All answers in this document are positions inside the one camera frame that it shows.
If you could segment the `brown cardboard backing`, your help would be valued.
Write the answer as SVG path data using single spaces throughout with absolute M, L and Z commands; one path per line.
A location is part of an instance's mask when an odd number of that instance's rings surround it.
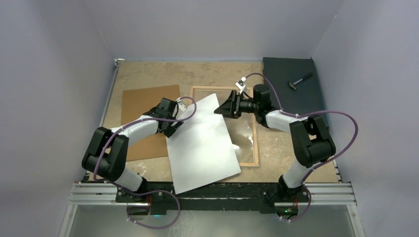
M 180 97 L 179 85 L 125 90 L 123 92 L 121 124 L 139 118 L 143 113 L 157 106 L 162 98 L 175 100 Z M 168 155 L 166 137 L 161 134 L 148 136 L 131 145 L 127 161 L 160 158 Z

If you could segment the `printed photo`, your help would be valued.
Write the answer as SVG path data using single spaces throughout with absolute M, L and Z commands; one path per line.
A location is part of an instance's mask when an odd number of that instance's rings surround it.
M 167 139 L 168 158 L 176 194 L 181 194 L 241 172 L 216 94 L 190 105 L 183 125 Z

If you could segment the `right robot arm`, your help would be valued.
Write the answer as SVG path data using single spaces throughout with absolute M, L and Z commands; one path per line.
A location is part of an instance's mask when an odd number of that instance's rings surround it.
M 321 116 L 287 116 L 272 106 L 267 86 L 257 84 L 252 90 L 253 97 L 250 98 L 232 90 L 214 113 L 229 119 L 238 119 L 242 113 L 253 114 L 260 125 L 291 135 L 296 161 L 280 176 L 277 188 L 279 198 L 289 201 L 296 196 L 309 171 L 335 155 L 335 144 Z

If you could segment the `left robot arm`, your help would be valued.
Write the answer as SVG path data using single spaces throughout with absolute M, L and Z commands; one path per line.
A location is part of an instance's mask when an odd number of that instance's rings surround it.
M 157 106 L 130 123 L 112 129 L 97 128 L 83 157 L 82 168 L 128 189 L 128 196 L 135 202 L 145 200 L 146 179 L 126 168 L 128 148 L 158 133 L 169 138 L 182 126 L 177 115 L 185 110 L 180 99 L 162 98 Z

